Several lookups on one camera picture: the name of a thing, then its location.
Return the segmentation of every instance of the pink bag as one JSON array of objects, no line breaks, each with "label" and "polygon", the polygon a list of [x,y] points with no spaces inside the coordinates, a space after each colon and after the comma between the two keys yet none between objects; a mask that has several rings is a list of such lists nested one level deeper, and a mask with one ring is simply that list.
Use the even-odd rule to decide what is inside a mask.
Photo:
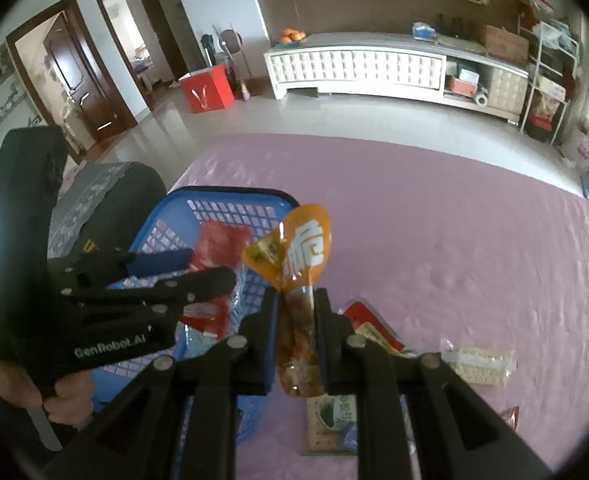
[{"label": "pink bag", "polygon": [[589,134],[575,126],[568,140],[561,144],[561,153],[575,162],[579,170],[589,170]]}]

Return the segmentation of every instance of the paper roll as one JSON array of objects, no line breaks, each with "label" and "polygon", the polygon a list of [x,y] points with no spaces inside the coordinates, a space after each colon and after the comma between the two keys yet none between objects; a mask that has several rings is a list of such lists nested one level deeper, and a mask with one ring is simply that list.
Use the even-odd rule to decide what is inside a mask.
[{"label": "paper roll", "polygon": [[479,106],[487,106],[487,96],[483,92],[477,92],[474,96],[474,102]]}]

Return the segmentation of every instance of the metal bolt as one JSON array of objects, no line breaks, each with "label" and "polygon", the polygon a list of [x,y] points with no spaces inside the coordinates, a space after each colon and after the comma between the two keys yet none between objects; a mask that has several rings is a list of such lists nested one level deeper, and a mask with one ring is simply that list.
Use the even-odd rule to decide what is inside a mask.
[{"label": "metal bolt", "polygon": [[165,372],[167,370],[170,370],[173,364],[174,359],[172,359],[172,357],[170,357],[169,355],[162,355],[154,360],[152,366],[154,366],[154,369],[158,370],[159,372]]},{"label": "metal bolt", "polygon": [[248,340],[242,335],[231,335],[227,340],[228,346],[235,350],[241,350],[248,344]]},{"label": "metal bolt", "polygon": [[441,365],[441,361],[436,354],[425,354],[421,356],[421,364],[425,368],[438,368]]},{"label": "metal bolt", "polygon": [[360,334],[349,335],[345,340],[350,348],[365,348],[365,337]]}]

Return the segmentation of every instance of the human hand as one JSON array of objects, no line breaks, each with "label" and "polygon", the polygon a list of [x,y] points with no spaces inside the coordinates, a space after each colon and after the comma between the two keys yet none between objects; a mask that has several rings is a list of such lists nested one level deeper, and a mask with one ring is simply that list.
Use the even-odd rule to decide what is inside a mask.
[{"label": "human hand", "polygon": [[78,372],[56,381],[55,397],[42,399],[41,393],[23,368],[15,363],[0,361],[0,397],[20,408],[38,408],[49,413],[57,424],[81,424],[92,414],[94,383],[89,371]]}]

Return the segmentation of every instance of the doorway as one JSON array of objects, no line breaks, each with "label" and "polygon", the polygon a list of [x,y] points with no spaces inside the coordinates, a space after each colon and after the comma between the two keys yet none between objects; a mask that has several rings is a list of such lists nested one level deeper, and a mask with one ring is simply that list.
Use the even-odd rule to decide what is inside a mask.
[{"label": "doorway", "polygon": [[34,104],[48,124],[62,127],[75,161],[94,144],[136,125],[76,0],[40,12],[6,40]]},{"label": "doorway", "polygon": [[97,0],[110,34],[150,109],[188,72],[159,0]]}]

